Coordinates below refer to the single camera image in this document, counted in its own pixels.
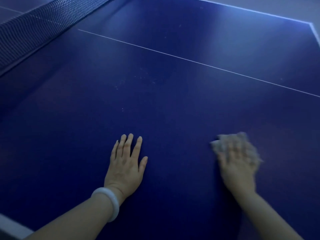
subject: blurred hand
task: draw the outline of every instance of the blurred hand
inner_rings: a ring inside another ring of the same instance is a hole
[[[116,141],[110,157],[110,165],[104,187],[112,190],[118,198],[119,205],[132,195],[141,184],[148,157],[144,157],[138,165],[142,137],[140,136],[131,153],[131,143],[134,135],[122,135],[120,143]]]
[[[252,149],[250,142],[241,143],[236,135],[226,138],[227,155],[218,154],[220,173],[225,186],[235,198],[255,193],[254,175],[258,169],[257,163],[252,163],[248,157]]]

